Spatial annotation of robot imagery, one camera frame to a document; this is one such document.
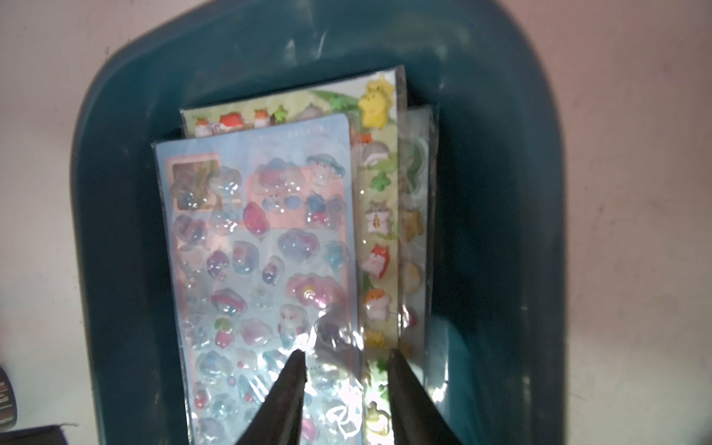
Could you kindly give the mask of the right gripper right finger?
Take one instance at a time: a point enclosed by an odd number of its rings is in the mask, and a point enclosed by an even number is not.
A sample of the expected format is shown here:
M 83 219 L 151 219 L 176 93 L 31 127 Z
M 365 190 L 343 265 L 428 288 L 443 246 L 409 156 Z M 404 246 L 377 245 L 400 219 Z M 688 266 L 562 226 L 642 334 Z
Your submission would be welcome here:
M 389 352 L 388 383 L 395 444 L 461 444 L 399 350 Z

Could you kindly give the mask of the green animal sticker sheet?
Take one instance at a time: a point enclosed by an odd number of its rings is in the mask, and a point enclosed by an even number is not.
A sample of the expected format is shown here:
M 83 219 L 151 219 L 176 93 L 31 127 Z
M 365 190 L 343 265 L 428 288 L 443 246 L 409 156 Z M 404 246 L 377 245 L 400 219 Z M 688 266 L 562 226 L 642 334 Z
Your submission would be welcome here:
M 348 118 L 361 339 L 363 441 L 394 441 L 388 358 L 400 349 L 423 373 L 429 283 L 428 163 L 432 111 L 409 109 L 397 66 L 262 98 L 183 109 L 183 139 L 333 114 Z

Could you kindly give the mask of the blue sticker sheet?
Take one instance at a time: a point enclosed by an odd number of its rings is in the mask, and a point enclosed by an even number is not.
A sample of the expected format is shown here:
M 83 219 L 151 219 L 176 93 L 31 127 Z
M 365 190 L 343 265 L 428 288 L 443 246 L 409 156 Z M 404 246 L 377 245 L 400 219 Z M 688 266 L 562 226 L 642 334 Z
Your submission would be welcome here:
M 301 442 L 363 441 L 342 114 L 155 144 L 193 444 L 239 440 L 300 350 Z

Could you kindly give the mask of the teal storage box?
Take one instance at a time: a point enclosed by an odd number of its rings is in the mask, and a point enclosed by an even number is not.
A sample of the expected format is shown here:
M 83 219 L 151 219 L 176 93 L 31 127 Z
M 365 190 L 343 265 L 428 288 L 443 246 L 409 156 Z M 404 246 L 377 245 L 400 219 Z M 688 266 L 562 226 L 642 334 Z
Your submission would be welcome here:
M 180 109 L 404 66 L 439 108 L 432 342 L 469 444 L 566 440 L 563 144 L 549 85 L 492 1 L 217 1 L 117 52 L 81 107 L 72 207 L 98 437 L 185 444 L 151 144 Z

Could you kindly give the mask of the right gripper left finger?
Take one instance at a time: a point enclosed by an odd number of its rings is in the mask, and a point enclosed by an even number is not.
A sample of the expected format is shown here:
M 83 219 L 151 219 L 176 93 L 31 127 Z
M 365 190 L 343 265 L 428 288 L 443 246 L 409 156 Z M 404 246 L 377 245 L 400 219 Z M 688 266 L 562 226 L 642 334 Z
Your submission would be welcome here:
M 295 350 L 235 444 L 299 445 L 306 383 L 305 353 Z

